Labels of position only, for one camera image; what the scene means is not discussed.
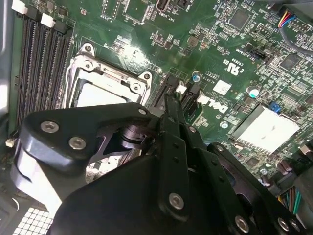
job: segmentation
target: screw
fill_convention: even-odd
[[[296,229],[298,232],[300,231],[300,228],[298,227],[297,223],[293,219],[290,220],[290,223],[294,229]]]
[[[223,151],[224,151],[223,147],[220,146],[220,145],[217,145],[216,148],[217,148],[217,150],[219,150],[220,152],[223,152]]]
[[[68,144],[72,149],[82,150],[86,147],[86,142],[80,137],[72,137],[70,138]]]
[[[52,121],[44,121],[40,124],[40,128],[47,133],[55,133],[59,130],[59,125]]]
[[[184,200],[177,193],[172,192],[169,195],[170,204],[177,210],[181,210],[184,208]]]
[[[228,128],[228,122],[227,121],[221,121],[220,127],[223,128],[223,129]]]
[[[286,224],[286,222],[285,222],[282,218],[278,218],[277,221],[278,221],[279,226],[280,226],[283,230],[285,230],[286,232],[289,231],[288,224]]]
[[[141,114],[143,114],[143,115],[146,115],[146,114],[147,114],[147,112],[144,111],[143,109],[138,109],[138,111],[139,111]]]
[[[260,170],[262,175],[267,175],[268,174],[268,170],[266,170],[265,168]]]
[[[150,74],[146,73],[143,77],[144,77],[144,79],[149,79],[150,78]]]
[[[86,60],[86,61],[85,61],[85,67],[86,67],[87,69],[91,68],[91,67],[92,67],[92,62],[90,62],[89,60]]]
[[[91,51],[91,46],[85,46],[86,51]]]
[[[247,222],[240,215],[235,217],[235,222],[236,222],[237,227],[241,231],[243,231],[245,234],[249,233],[249,226]]]
[[[196,132],[197,132],[196,129],[195,129],[194,127],[192,127],[192,126],[189,126],[189,130],[190,130],[191,132],[193,132],[193,133],[196,133]]]

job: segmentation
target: electrolytic capacitor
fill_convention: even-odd
[[[288,174],[288,172],[285,170],[285,168],[283,167],[283,165],[281,163],[277,164],[277,169],[283,175],[287,175]]]
[[[260,93],[260,91],[255,86],[247,87],[246,92],[249,94],[251,98],[256,98]]]
[[[262,175],[261,176],[261,179],[262,179],[262,182],[263,182],[263,185],[266,186],[266,187],[269,187],[270,186],[270,182],[269,182],[269,179],[266,175]]]
[[[200,72],[199,71],[194,71],[192,73],[192,80],[194,82],[200,82]]]
[[[283,165],[283,167],[286,171],[288,171],[288,172],[292,171],[291,165],[286,160],[282,160],[281,164]]]

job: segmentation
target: white grille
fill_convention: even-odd
[[[29,208],[13,235],[45,235],[53,217],[48,212]]]

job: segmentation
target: black connector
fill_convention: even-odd
[[[190,2],[189,0],[177,0],[176,5],[185,10],[187,8],[189,2]]]
[[[187,112],[194,103],[197,102],[197,98],[200,93],[200,87],[196,84],[188,83],[187,91],[181,99],[181,106],[184,112]]]
[[[171,0],[158,0],[156,3],[157,9],[160,11],[166,11],[168,4]]]
[[[178,84],[178,78],[175,78],[172,75],[167,75],[160,89],[158,90],[156,97],[153,100],[152,106],[154,108],[165,110],[164,96],[166,94],[173,95]]]

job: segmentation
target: pcie slot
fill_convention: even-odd
[[[200,87],[196,84],[187,84],[187,91],[185,92],[183,98],[181,99],[181,106],[184,112],[188,111],[189,108],[197,101],[199,96]]]

